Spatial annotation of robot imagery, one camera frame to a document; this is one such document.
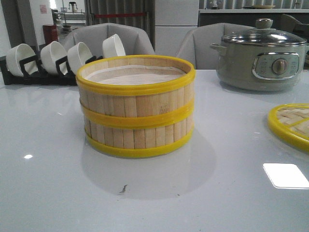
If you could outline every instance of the lid knob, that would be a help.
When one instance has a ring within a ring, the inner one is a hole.
[[[273,20],[270,18],[259,18],[255,21],[255,27],[258,29],[271,28]]]

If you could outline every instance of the white bowl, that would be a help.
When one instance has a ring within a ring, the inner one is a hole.
[[[103,41],[102,44],[104,58],[125,56],[125,48],[117,34],[112,35]]]
[[[77,70],[85,65],[86,61],[90,58],[92,58],[92,53],[83,42],[79,42],[68,50],[69,66],[74,74],[76,74]]]
[[[25,43],[21,43],[20,45],[11,48],[6,56],[6,65],[8,70],[14,76],[24,76],[21,72],[19,61],[34,55],[35,53],[32,48]],[[35,61],[25,64],[25,70],[29,74],[36,72],[38,67]]]
[[[41,60],[45,70],[52,75],[58,75],[56,61],[67,55],[67,51],[57,41],[52,41],[50,44],[42,48]],[[66,63],[60,64],[60,70],[63,74],[68,72]]]

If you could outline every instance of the bamboo steamer lid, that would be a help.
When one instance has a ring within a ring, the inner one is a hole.
[[[309,104],[279,105],[268,114],[268,125],[285,142],[309,152]]]

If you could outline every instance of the white cabinet door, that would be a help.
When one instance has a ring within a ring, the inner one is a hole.
[[[199,0],[156,0],[156,26],[197,26]]]

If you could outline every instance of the bamboo steamer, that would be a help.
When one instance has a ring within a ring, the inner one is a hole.
[[[142,158],[183,146],[193,131],[193,65],[132,55],[97,60],[76,75],[90,144],[115,156]]]

